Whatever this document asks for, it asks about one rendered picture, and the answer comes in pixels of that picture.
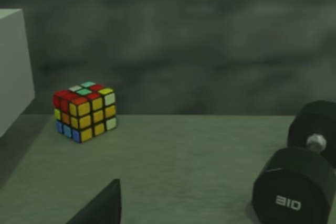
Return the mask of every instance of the dumbbell handle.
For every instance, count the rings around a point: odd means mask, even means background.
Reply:
[[[322,135],[314,134],[307,139],[307,149],[321,153],[327,146],[327,141]]]

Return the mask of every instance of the rubik's cube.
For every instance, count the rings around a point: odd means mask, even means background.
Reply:
[[[57,131],[83,143],[117,127],[113,89],[88,81],[54,94]]]

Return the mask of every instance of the gray wall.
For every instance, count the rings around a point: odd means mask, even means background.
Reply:
[[[0,0],[23,8],[38,97],[86,80],[123,114],[292,114],[336,100],[336,0]]]

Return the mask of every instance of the white box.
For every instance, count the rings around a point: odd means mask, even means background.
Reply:
[[[0,137],[34,98],[23,12],[0,9]]]

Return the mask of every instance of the black object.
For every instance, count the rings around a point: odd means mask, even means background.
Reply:
[[[335,103],[309,103],[298,113],[288,147],[274,153],[254,182],[252,206],[261,223],[328,223],[336,192],[335,128]],[[307,145],[314,134],[327,141],[325,149],[318,141]]]
[[[66,224],[120,224],[120,180],[113,180]]]
[[[321,153],[336,168],[336,103],[316,101],[306,104],[289,127],[287,145],[306,147],[307,138],[321,134],[328,147]]]

